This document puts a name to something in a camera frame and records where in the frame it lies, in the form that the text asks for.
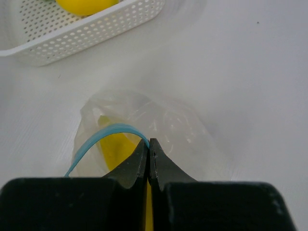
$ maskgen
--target white table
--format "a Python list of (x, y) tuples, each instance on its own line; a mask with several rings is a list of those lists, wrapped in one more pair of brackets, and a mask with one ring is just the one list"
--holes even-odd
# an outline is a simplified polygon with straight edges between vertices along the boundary
[(308, 230), (308, 2), (177, 6), (49, 66), (0, 59), (0, 185), (63, 175), (79, 111), (101, 87), (159, 89), (196, 109), (232, 180), (273, 184)]

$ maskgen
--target plastic basket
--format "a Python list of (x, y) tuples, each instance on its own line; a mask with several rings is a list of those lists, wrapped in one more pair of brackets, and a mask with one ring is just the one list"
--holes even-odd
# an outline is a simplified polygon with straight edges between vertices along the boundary
[(117, 36), (156, 17), (166, 0), (124, 0), (89, 17), (55, 0), (0, 0), (0, 57), (42, 66)]

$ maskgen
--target basket rim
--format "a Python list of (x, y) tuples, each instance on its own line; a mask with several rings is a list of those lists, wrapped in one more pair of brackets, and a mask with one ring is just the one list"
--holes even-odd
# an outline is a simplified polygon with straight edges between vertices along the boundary
[(30, 42), (27, 42), (27, 43), (24, 43), (24, 44), (21, 44), (21, 45), (18, 45), (16, 47), (13, 47), (13, 48), (10, 48), (10, 49), (7, 49), (7, 50), (0, 50), (0, 57), (6, 57), (6, 56), (11, 56), (11, 55), (14, 55), (14, 54), (17, 54), (17, 53), (20, 53), (24, 50), (27, 50), (31, 47), (35, 47), (41, 43), (44, 43), (50, 39), (53, 39), (55, 37), (58, 37), (64, 33), (67, 33), (67, 32), (70, 32), (72, 30), (75, 30), (77, 29), (78, 27), (80, 26), (83, 26), (85, 24), (88, 24), (88, 23), (91, 23), (92, 21), (95, 21), (96, 19), (100, 19), (106, 15), (109, 15), (109, 14), (112, 14), (114, 13), (115, 11), (118, 11), (118, 10), (121, 10), (122, 8), (125, 8), (127, 7), (128, 5), (131, 5), (133, 4), (134, 2), (137, 2), (139, 0), (124, 0), (112, 7), (109, 7), (103, 11), (100, 11), (96, 14), (93, 14), (93, 15), (90, 15), (86, 18), (83, 18), (73, 24), (70, 24), (70, 25), (67, 25), (57, 31), (53, 31), (49, 34), (46, 34), (40, 38), (37, 38), (33, 41), (30, 41)]

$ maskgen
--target blue strap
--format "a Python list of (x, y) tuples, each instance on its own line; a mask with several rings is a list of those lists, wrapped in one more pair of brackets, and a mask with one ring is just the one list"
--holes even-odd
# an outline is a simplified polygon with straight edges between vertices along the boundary
[(141, 133), (139, 132), (136, 128), (134, 128), (131, 125), (128, 124), (112, 124), (109, 125), (98, 132), (96, 132), (93, 136), (91, 136), (76, 152), (75, 159), (65, 174), (65, 177), (68, 177), (68, 175), (73, 171), (73, 169), (76, 167), (76, 165), (79, 163), (79, 161), (83, 158), (83, 156), (87, 153), (87, 151), (98, 141), (100, 141), (102, 138), (105, 138), (106, 136), (109, 136), (111, 134), (116, 134), (116, 133), (131, 133), (134, 135), (139, 136), (142, 138), (147, 145), (148, 148), (150, 148), (150, 143), (148, 139)]

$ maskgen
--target clear bag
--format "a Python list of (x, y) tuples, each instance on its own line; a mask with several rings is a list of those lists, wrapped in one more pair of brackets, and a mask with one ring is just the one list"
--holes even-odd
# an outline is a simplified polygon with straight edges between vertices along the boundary
[[(226, 156), (215, 147), (195, 112), (161, 94), (102, 90), (92, 96), (81, 109), (74, 155), (91, 135), (105, 126), (99, 123), (102, 116), (112, 123), (130, 124), (148, 139), (157, 138), (169, 158), (196, 180), (230, 180)], [(138, 142), (129, 135), (128, 139)], [(71, 176), (101, 177), (108, 173), (101, 152), (100, 145), (94, 145)]]

